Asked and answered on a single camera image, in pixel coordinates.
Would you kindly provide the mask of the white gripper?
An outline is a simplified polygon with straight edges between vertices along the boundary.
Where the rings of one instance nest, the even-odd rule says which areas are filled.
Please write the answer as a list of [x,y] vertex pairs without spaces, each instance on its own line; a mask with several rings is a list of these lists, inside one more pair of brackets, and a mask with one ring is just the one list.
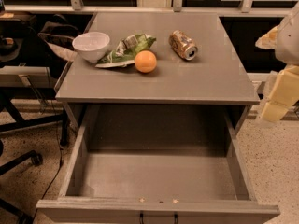
[[[299,2],[290,13],[266,34],[258,38],[259,49],[274,49],[276,58],[285,64],[299,64]],[[268,122],[281,120],[299,101],[299,66],[286,66],[276,77],[261,113]]]

